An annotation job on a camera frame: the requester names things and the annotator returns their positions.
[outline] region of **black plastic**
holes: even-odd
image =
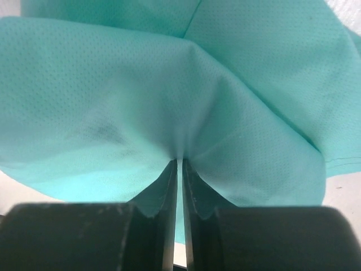
[[[188,160],[183,202],[189,271],[361,270],[359,245],[335,209],[237,208]]]

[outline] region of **teal fabric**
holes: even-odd
[[[189,158],[239,206],[313,206],[326,176],[361,171],[361,38],[322,0],[21,13],[0,20],[0,169],[46,195],[129,200]]]

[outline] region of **non-woven fabric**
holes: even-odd
[[[21,13],[0,20],[0,169],[46,195],[126,201],[189,158],[238,206],[313,206],[361,171],[361,38],[322,0]]]

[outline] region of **green textile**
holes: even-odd
[[[326,176],[361,171],[361,38],[322,0],[23,0],[21,15],[0,20],[0,170],[46,195],[126,201],[189,158],[239,206],[313,206]]]

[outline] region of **perforated fabric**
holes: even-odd
[[[129,200],[187,157],[239,206],[309,206],[326,174],[361,171],[361,39],[322,0],[22,15],[0,21],[0,169],[46,195]]]

